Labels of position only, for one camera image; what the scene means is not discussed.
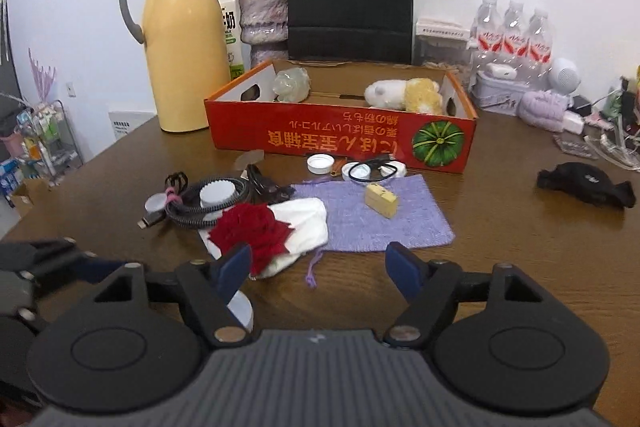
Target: brown tabletop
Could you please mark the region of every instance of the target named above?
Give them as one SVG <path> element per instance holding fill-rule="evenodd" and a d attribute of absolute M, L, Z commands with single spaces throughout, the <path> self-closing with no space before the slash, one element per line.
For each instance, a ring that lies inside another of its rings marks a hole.
<path fill-rule="evenodd" d="M 185 171 L 192 180 L 230 174 L 238 155 L 215 150 L 208 130 L 167 134 L 154 119 L 70 175 L 6 240 L 70 236 L 100 256 L 171 270 L 207 251 L 191 230 L 168 223 L 140 230 L 136 222 L 146 198 L 162 189 L 170 172 Z M 450 259 L 468 271 L 510 261 L 544 285 L 609 345 L 611 369 L 596 409 L 615 425 L 638 427 L 640 210 L 596 208 L 534 187 L 540 169 L 573 160 L 549 133 L 482 113 L 465 173 L 425 173 L 456 239 L 420 256 Z M 640 194 L 638 174 L 604 161 L 597 165 L 616 183 L 631 180 Z M 296 156 L 269 155 L 260 169 L 279 183 L 309 177 L 305 159 Z M 315 269 L 314 290 L 305 283 L 307 264 L 301 259 L 273 279 L 244 284 L 257 328 L 369 327 L 380 333 L 405 307 L 379 253 L 325 255 Z M 44 299 L 43 315 L 60 315 L 85 289 L 76 283 Z M 461 313 L 477 309 L 463 306 Z"/>

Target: red and white label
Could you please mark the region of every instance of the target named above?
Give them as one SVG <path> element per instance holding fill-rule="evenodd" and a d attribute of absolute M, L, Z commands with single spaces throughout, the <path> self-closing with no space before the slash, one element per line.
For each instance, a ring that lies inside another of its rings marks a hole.
<path fill-rule="evenodd" d="M 513 57 L 524 57 L 527 54 L 527 39 L 523 35 L 505 35 L 502 50 Z"/>
<path fill-rule="evenodd" d="M 541 64 L 546 64 L 551 60 L 551 46 L 544 42 L 537 42 L 529 46 L 529 58 Z"/>
<path fill-rule="evenodd" d="M 499 52 L 502 47 L 502 35 L 499 32 L 479 31 L 478 48 L 484 51 Z"/>

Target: green pumpkin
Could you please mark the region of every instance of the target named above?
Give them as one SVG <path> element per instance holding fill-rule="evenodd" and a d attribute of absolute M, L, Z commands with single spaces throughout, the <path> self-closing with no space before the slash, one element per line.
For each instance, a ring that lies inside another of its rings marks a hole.
<path fill-rule="evenodd" d="M 460 127 L 447 120 L 428 123 L 412 140 L 414 156 L 430 167 L 444 167 L 454 161 L 465 145 Z"/>

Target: yellow thermos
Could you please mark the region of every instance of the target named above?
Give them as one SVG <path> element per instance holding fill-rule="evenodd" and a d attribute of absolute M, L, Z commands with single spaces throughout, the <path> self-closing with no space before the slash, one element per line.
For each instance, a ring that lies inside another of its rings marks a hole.
<path fill-rule="evenodd" d="M 145 46 L 160 127 L 207 127 L 204 99 L 230 81 L 218 0 L 146 0 L 142 28 L 133 22 L 127 0 L 120 0 L 120 12 Z"/>

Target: white speaker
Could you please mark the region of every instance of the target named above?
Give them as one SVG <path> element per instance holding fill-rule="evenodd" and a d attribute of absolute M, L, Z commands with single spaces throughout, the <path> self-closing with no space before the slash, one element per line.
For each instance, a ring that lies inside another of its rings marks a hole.
<path fill-rule="evenodd" d="M 580 86 L 578 66 L 567 58 L 555 58 L 549 70 L 549 85 L 560 94 L 571 94 Z"/>

